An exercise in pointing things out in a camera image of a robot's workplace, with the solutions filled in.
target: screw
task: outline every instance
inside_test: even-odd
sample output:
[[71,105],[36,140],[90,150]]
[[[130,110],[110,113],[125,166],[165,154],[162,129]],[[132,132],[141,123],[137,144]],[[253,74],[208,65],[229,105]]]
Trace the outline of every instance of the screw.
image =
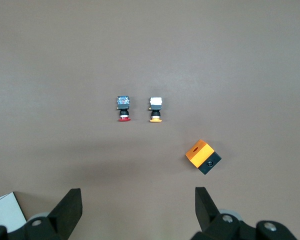
[[35,227],[35,226],[40,225],[41,223],[42,223],[41,220],[35,220],[35,221],[33,221],[33,223],[31,225]]
[[232,223],[234,220],[232,219],[231,216],[229,215],[223,215],[222,216],[223,221],[228,222],[228,223]]
[[271,222],[265,222],[263,225],[264,225],[264,227],[265,227],[266,229],[268,229],[268,230],[270,230],[270,231],[272,231],[272,232],[277,231],[276,226],[275,226],[273,223],[271,223]]
[[208,161],[206,164],[207,164],[207,166],[208,166],[208,167],[212,167],[212,166],[213,166],[213,164],[214,164],[214,162],[213,162],[213,161],[211,161],[211,160],[209,160],[209,161]]

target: brown background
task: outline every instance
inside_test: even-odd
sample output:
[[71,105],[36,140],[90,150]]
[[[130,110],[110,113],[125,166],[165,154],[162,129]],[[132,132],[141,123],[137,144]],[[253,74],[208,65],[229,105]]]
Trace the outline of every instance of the brown background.
[[0,0],[0,196],[30,217],[81,188],[71,240],[188,240],[202,186],[300,239],[300,0]]

